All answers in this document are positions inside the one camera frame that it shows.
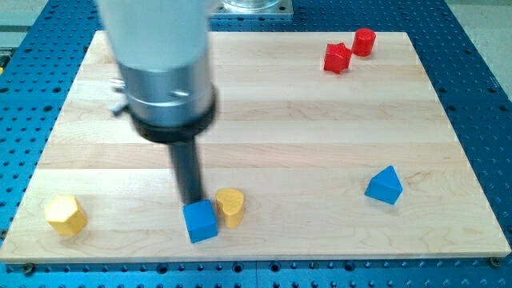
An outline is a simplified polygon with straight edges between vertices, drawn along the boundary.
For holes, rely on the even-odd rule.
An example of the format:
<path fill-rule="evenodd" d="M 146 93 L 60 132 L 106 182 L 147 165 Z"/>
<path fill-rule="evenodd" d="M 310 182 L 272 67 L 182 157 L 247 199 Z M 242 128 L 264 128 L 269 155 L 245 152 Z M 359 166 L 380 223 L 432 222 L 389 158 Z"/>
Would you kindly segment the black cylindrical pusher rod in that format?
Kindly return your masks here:
<path fill-rule="evenodd" d="M 204 199 L 201 166 L 195 138 L 169 145 L 170 159 L 184 205 Z"/>

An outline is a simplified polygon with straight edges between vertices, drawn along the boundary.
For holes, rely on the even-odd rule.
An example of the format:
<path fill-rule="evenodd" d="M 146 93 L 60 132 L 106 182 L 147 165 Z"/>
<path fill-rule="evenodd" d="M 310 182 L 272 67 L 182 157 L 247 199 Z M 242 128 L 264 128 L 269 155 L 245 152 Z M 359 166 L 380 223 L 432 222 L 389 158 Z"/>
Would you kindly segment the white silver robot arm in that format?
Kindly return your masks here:
<path fill-rule="evenodd" d="M 214 120 L 205 0 L 97 0 L 136 131 L 168 145 L 183 204 L 204 199 L 195 138 Z"/>

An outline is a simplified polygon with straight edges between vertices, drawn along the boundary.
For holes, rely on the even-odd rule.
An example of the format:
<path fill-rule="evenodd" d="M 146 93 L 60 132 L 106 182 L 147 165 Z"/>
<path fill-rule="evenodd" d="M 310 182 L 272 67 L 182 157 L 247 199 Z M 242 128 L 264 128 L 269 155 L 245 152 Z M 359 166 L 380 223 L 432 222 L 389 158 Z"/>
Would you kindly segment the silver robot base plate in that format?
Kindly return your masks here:
<path fill-rule="evenodd" d="M 217 19 L 292 19 L 292 0 L 220 0 L 211 12 Z"/>

